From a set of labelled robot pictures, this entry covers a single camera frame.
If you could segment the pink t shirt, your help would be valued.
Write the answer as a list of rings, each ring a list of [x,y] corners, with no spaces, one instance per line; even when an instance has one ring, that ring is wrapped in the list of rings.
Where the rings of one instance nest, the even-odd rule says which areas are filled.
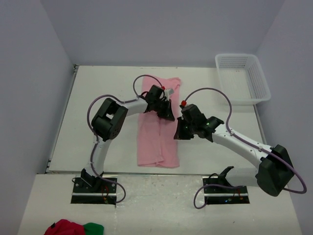
[[[178,142],[174,139],[177,129],[177,118],[180,114],[179,91],[181,80],[174,78],[159,78],[166,89],[173,89],[170,95],[172,111],[175,121],[160,119],[157,113],[152,111],[139,114],[137,134],[137,165],[148,167],[179,167]],[[141,91],[148,91],[152,85],[159,85],[152,78],[144,77]]]

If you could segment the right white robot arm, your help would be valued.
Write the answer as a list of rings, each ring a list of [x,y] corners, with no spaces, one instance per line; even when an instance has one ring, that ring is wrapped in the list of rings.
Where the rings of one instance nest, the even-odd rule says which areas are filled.
[[[285,147],[279,144],[275,147],[263,145],[236,134],[221,119],[214,116],[206,118],[194,104],[180,107],[181,116],[174,139],[190,140],[197,135],[242,156],[256,167],[257,185],[270,196],[278,196],[294,176],[291,170],[293,165]]]

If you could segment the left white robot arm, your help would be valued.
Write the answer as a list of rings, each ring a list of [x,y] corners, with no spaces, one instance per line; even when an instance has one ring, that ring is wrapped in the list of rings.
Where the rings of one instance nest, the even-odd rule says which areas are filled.
[[[88,127],[94,134],[94,146],[89,162],[81,171],[84,186],[90,192],[97,192],[102,181],[112,182],[102,177],[104,161],[113,139],[120,133],[125,118],[135,114],[156,112],[161,119],[174,121],[170,96],[174,90],[153,85],[149,91],[137,95],[133,100],[121,101],[111,94],[96,98],[87,112]]]

